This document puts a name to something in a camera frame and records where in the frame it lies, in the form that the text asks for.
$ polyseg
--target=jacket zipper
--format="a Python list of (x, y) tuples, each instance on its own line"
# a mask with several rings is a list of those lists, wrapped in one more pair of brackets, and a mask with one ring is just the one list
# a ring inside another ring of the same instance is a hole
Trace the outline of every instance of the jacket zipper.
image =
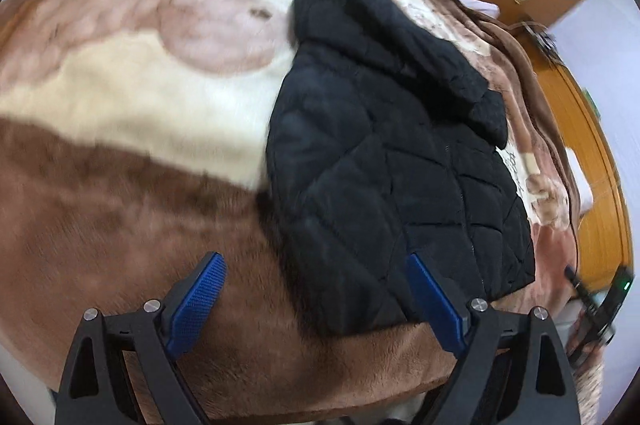
[[(458, 181), (458, 177), (456, 176), (455, 172), (453, 172), (453, 164), (451, 162), (451, 154), (449, 151), (449, 145), (445, 146), (445, 152), (447, 153), (447, 164), (449, 165), (449, 171), (451, 173), (451, 175), (453, 176), (453, 182), (456, 185), (456, 188), (458, 189), (458, 193), (460, 196), (460, 204), (462, 205), (462, 209), (463, 209), (463, 214), (462, 214), (462, 230), (465, 233), (465, 237), (466, 239), (469, 241), (469, 246), (471, 247), (471, 253), (474, 256), (474, 260), (476, 261), (476, 266), (478, 266), (478, 258), (476, 257), (476, 247), (474, 246), (474, 242), (471, 240), (471, 237), (468, 234), (468, 231), (466, 229), (466, 212), (464, 210), (465, 208), (465, 196), (462, 193), (462, 186), (460, 186), (460, 182)], [(480, 268), (478, 267), (478, 274), (480, 276), (480, 282), (482, 283), (482, 291), (484, 292), (484, 295), (486, 296), (486, 288), (484, 287), (484, 279), (482, 278), (482, 273), (480, 272)]]

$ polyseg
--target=green object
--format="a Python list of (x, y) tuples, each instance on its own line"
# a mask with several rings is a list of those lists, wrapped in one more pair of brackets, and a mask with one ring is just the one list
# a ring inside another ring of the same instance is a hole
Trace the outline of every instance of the green object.
[(584, 97), (586, 98), (587, 103), (589, 103), (589, 105), (591, 106), (591, 110), (596, 115), (596, 118), (598, 119), (598, 121), (600, 121), (600, 112), (599, 112), (598, 108), (596, 107), (596, 103), (593, 101), (593, 98), (591, 98), (591, 95), (589, 94), (589, 91), (587, 90), (587, 88), (584, 88), (582, 90), (582, 93), (583, 93)]

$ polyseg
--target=blue textured pad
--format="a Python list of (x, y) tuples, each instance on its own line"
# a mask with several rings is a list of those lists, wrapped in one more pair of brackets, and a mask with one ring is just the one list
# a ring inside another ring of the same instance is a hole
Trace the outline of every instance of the blue textured pad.
[(462, 320), (415, 253), (406, 260), (406, 277), (420, 316), (431, 326), (440, 347), (459, 357), (466, 349)]
[(226, 264), (216, 253), (193, 283), (171, 321), (167, 353), (176, 360), (188, 353), (198, 341), (200, 332), (225, 283)]

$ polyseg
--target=black puffer jacket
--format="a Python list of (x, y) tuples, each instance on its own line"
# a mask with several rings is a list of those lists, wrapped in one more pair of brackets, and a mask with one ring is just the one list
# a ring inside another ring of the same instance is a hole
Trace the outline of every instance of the black puffer jacket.
[(293, 13), (300, 47), (267, 165), (319, 331), (416, 321), (412, 251), (469, 299), (530, 283), (529, 223), (495, 151), (507, 139), (501, 95), (391, 0), (295, 0)]

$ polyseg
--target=patterned blanket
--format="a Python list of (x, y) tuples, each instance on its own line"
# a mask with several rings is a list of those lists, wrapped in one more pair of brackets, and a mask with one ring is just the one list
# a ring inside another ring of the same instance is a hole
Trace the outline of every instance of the patterned blanket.
[[(264, 173), (295, 52), (291, 1), (0, 4), (0, 342), (53, 389), (86, 308), (162, 297), (208, 250), (225, 255), (228, 279), (179, 365), (210, 417), (308, 421), (447, 378), (454, 359), (427, 325), (319, 339), (300, 323)], [(395, 1), (503, 93), (504, 159), (527, 205), (536, 281), (498, 304), (557, 312), (578, 196), (529, 59), (453, 0)], [(159, 421), (131, 358), (129, 370)]]

